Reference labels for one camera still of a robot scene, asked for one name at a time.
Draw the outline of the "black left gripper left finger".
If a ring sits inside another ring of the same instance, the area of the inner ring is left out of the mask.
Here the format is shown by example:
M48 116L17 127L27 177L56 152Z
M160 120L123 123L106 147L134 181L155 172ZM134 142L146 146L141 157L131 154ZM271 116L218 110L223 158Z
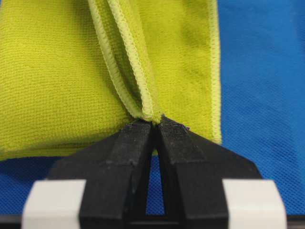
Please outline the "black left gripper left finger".
M149 160L152 125L141 120L54 163L34 183L24 229L120 229Z

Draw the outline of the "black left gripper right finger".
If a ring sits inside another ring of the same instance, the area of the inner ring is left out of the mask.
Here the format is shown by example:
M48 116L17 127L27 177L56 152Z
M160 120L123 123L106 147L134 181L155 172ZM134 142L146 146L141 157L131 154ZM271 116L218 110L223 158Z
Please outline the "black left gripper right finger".
M185 229L285 229L274 181L221 145L162 117L158 152L166 211Z

